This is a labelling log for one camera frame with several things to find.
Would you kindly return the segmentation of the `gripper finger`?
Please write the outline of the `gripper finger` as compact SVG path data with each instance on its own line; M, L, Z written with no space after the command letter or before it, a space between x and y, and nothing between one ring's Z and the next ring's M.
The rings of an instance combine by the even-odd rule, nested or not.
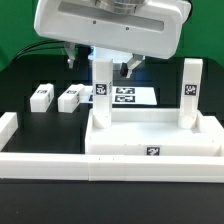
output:
M72 69L74 67L74 62L76 60L75 48L76 48L75 43L71 43L71 42L64 43L64 49L68 56L67 63L68 63L68 66L70 69Z
M122 63L120 75L124 78L130 78L132 71L144 60L142 55L134 54L127 63Z

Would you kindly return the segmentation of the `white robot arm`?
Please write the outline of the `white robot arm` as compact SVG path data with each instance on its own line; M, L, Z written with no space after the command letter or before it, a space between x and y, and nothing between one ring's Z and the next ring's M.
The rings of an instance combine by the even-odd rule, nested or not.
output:
M192 11L190 0L39 0L34 29L42 37L168 59Z

